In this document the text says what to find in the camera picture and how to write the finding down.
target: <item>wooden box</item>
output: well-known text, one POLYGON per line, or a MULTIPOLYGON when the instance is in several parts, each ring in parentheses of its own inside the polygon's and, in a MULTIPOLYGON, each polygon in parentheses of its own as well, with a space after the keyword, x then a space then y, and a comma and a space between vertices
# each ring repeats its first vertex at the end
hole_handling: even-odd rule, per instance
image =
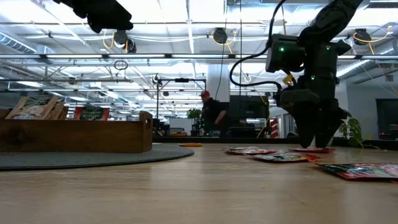
POLYGON ((4 152, 147 152, 152 115, 139 121, 47 121, 0 119, 4 152))

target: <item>table surface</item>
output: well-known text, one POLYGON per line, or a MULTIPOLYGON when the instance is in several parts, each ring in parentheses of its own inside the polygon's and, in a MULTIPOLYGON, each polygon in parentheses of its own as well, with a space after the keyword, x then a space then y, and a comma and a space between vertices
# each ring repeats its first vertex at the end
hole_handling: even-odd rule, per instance
MULTIPOLYGON (((204 144, 174 161, 0 172, 1 223, 398 223, 397 184, 230 156, 224 146, 204 144)), ((324 163, 398 162, 398 151, 338 147, 319 155, 324 163)))

